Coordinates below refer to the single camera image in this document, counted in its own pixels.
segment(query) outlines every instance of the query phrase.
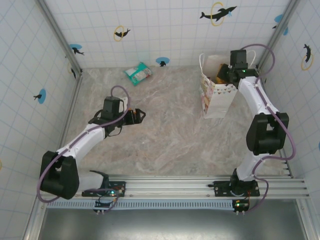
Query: marble floor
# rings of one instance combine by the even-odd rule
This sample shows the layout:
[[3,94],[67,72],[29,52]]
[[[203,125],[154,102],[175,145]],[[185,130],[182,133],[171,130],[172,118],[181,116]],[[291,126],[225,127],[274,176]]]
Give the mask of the marble floor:
[[[86,69],[66,141],[78,135],[114,85],[125,87],[131,108],[146,112],[142,124],[124,126],[82,160],[81,171],[125,175],[230,175],[244,158],[251,124],[249,107],[238,92],[222,119],[204,119],[197,66],[151,67],[153,76],[137,86],[124,73],[128,68]],[[124,97],[118,89],[115,96]],[[283,175],[277,160],[260,173]]]

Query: white paper bag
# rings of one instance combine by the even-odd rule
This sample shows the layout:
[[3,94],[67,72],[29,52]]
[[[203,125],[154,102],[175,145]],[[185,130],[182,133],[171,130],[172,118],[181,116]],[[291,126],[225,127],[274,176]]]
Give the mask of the white paper bag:
[[204,53],[199,56],[201,68],[200,93],[205,119],[224,118],[238,91],[233,84],[215,84],[208,79],[209,76],[215,78],[220,64],[228,64],[228,61],[227,56],[211,55],[207,57],[206,61]]

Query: snack package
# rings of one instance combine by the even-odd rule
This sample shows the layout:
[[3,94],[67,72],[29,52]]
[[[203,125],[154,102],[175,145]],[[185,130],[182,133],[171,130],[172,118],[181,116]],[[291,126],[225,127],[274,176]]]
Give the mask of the snack package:
[[130,68],[124,72],[134,86],[152,75],[151,70],[143,62],[140,62],[138,66]]

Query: gray ventilation grille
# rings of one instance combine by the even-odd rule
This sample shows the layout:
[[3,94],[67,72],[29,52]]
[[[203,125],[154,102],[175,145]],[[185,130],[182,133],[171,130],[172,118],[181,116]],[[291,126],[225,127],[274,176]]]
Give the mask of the gray ventilation grille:
[[[95,208],[96,200],[92,199],[74,199],[74,200],[56,200],[47,205],[48,209],[98,209]],[[143,200],[143,199],[120,199],[114,210],[142,210],[142,209],[217,209],[233,210],[232,200]]]

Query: yellow ring sticker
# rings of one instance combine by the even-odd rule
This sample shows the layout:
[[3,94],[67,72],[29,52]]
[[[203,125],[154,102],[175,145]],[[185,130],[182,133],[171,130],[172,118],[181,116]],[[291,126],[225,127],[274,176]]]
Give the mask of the yellow ring sticker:
[[301,62],[301,69],[303,71],[307,71],[309,70],[309,68],[311,68],[312,64],[314,64],[314,55],[312,53],[310,53],[311,57],[312,57],[312,60],[311,60],[311,63],[310,63],[310,66],[308,66],[307,68],[304,68],[304,60],[307,58],[307,56],[305,55],[303,58],[302,58],[302,62]]
[[220,26],[220,25],[224,22],[224,20],[225,20],[225,17],[223,17],[223,18],[222,18],[222,21],[221,21],[219,24],[215,24],[215,23],[212,21],[212,14],[213,14],[214,7],[215,7],[215,5],[218,5],[218,4],[220,4],[221,7],[224,6],[221,2],[217,1],[217,2],[215,2],[215,3],[212,5],[212,7],[211,7],[211,12],[210,12],[211,24],[212,24],[212,26],[214,26],[214,27]]
[[72,74],[72,72],[71,72],[71,63],[70,62],[68,62],[68,65],[66,66],[66,68],[68,70],[68,73]]
[[[122,28],[122,34],[121,34],[121,38],[119,40],[116,39],[116,32],[119,28]],[[116,42],[120,42],[122,40],[122,38],[124,37],[124,34],[125,34],[125,28],[124,26],[120,25],[120,26],[117,26],[116,29],[114,30],[114,33],[113,33],[113,39],[116,41]]]

